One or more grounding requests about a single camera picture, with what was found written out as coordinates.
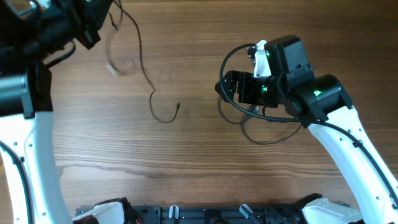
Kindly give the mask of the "black usb cable thick plug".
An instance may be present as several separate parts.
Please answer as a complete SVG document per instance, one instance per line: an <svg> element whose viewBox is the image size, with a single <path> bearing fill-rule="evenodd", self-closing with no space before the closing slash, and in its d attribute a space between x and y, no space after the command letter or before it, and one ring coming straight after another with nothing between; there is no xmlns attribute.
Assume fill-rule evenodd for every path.
<svg viewBox="0 0 398 224"><path fill-rule="evenodd" d="M217 100L217 109L220 116L229 124L239 126L240 131L242 132L243 136L251 143L260 145L260 146L270 146L273 144L282 143L293 136L295 136L302 128L301 124L298 125L290 125L285 124L286 129L265 129L265 133L262 132L262 129L258 125L257 129L249 129L257 118L243 113L243 115L239 118L238 121L233 121L229 119L223 113L223 104L224 100L222 97L218 97Z"/></svg>

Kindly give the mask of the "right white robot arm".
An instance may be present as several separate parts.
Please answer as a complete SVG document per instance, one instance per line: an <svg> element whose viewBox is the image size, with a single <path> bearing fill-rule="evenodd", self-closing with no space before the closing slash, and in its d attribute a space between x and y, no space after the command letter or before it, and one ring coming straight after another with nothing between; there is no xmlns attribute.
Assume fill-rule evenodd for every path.
<svg viewBox="0 0 398 224"><path fill-rule="evenodd" d="M396 223L397 180L368 138L353 100L333 75L316 77L301 39L287 35L245 44L253 72L220 70L220 97L242 111L250 104L283 106L284 118L261 115L276 123L299 123L322 144L349 185L358 209L335 204L319 194L297 203L304 223Z"/></svg>

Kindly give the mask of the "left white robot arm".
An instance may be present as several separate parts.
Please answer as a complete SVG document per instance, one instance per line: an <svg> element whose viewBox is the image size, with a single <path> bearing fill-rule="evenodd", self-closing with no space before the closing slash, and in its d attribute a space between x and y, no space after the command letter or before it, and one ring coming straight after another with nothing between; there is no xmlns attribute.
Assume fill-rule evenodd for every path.
<svg viewBox="0 0 398 224"><path fill-rule="evenodd" d="M33 1L18 11L1 2L1 157L15 223L127 223L121 199L73 217L53 153L51 68L67 44L100 40L110 1Z"/></svg>

